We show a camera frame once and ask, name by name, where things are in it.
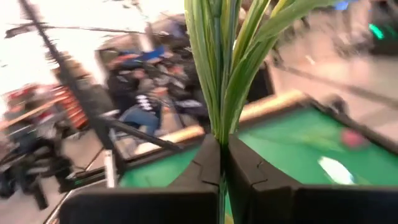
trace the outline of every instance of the black jacket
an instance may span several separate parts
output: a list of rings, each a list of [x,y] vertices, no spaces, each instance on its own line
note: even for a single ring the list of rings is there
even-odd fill
[[[140,80],[132,77],[130,70],[121,68],[110,71],[106,84],[113,103],[122,114],[137,104],[136,96]]]

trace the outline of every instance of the pink ball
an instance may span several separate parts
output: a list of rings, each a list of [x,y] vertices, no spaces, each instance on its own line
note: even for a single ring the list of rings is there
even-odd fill
[[[348,147],[360,147],[365,145],[366,139],[352,129],[345,128],[341,132],[341,140]]]

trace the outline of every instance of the floor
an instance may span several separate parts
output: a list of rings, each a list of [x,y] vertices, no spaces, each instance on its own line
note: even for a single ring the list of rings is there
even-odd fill
[[[356,10],[366,12],[361,7]],[[363,18],[355,22],[356,29],[360,30],[363,28],[360,25],[367,24],[367,21],[366,16],[359,16]],[[329,94],[340,95],[348,102],[351,117],[398,142],[398,79],[395,77],[398,58],[361,55],[342,59],[336,54],[330,38],[340,36],[341,29],[332,31],[329,26],[324,26],[331,21],[325,15],[312,14],[309,19],[314,29],[303,32],[295,41],[280,48],[285,67],[271,67],[277,94],[295,88],[316,99]],[[167,116],[164,126],[169,131],[177,129],[171,114]],[[80,140],[65,142],[64,148],[75,165],[84,168],[100,150],[101,144],[91,131]],[[103,156],[100,154],[90,169],[102,164]],[[32,197],[17,192],[9,200],[0,200],[1,223],[43,223],[64,196],[58,194],[54,179],[45,179],[43,187],[49,199],[49,208],[39,212]]]

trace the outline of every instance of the black pole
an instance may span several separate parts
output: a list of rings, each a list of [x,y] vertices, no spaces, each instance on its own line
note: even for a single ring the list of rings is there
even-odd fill
[[[114,128],[118,131],[122,131],[124,133],[130,134],[134,137],[143,139],[147,142],[150,142],[157,146],[163,147],[165,149],[181,150],[180,147],[178,147],[176,144],[174,144],[170,141],[164,141],[162,139],[150,136],[150,135],[143,133],[142,131],[139,131],[138,129],[135,129],[129,125],[126,125],[123,122],[120,122],[114,118],[100,117],[99,119],[101,120],[101,122],[103,122],[105,125],[107,125],[108,128]]]
[[[123,33],[123,34],[145,34],[143,32],[138,31],[130,31],[124,29],[108,29],[108,28],[100,28],[100,27],[80,27],[80,26],[57,26],[56,24],[50,24],[46,22],[41,22],[43,29],[77,29],[77,30],[88,30],[88,31],[98,31],[98,32],[115,32],[115,33]],[[19,34],[25,34],[27,32],[33,31],[31,27],[34,26],[34,23],[28,23],[23,25],[18,25],[12,29],[6,31],[5,38],[12,38]]]
[[[94,129],[95,133],[98,136],[98,139],[102,142],[104,148],[113,151],[116,169],[118,171],[118,174],[122,175],[127,167],[126,161],[124,161],[121,153],[116,149],[112,140],[108,136],[109,129],[101,122],[101,120],[97,119],[99,108],[97,102],[92,98],[90,91],[91,85],[82,81],[76,81],[76,79],[70,74],[66,63],[59,54],[58,50],[45,34],[43,27],[37,19],[34,11],[29,6],[29,3],[26,0],[20,0],[19,2],[36,26],[39,35],[43,38],[43,41],[49,49],[52,57],[57,61],[60,68],[60,73],[57,78],[62,85],[66,85],[67,87],[69,87],[69,89],[75,95],[76,99],[79,101],[83,109],[83,112],[87,115],[90,126]]]

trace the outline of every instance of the plant leaf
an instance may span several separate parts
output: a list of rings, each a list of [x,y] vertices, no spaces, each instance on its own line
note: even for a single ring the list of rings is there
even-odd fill
[[[208,106],[212,129],[218,129],[220,100],[216,87],[213,11],[208,0],[185,0],[184,5],[193,58]]]
[[[338,0],[295,0],[263,24],[255,40],[260,41],[275,36],[291,25],[296,19],[300,19],[307,15],[312,9],[329,6],[337,1]]]
[[[242,112],[246,96],[248,95],[251,83],[263,63],[268,51],[274,46],[278,36],[258,42],[256,47],[244,55],[239,64],[233,71],[229,85],[224,99],[224,108],[222,115],[223,128],[228,130],[228,133],[233,133],[239,122],[239,117]]]
[[[241,31],[236,39],[235,49],[233,52],[233,67],[237,66],[241,57],[244,55],[245,50],[251,43],[262,16],[270,2],[271,0],[254,0],[251,4]]]
[[[279,11],[292,4],[294,0],[279,0],[275,8],[272,10],[271,17],[274,17]]]
[[[224,95],[228,84],[229,74],[232,70],[232,52],[236,36],[236,28],[239,19],[239,10],[242,0],[227,0],[223,4],[223,13],[221,15],[222,46],[223,46],[223,84],[221,94]]]

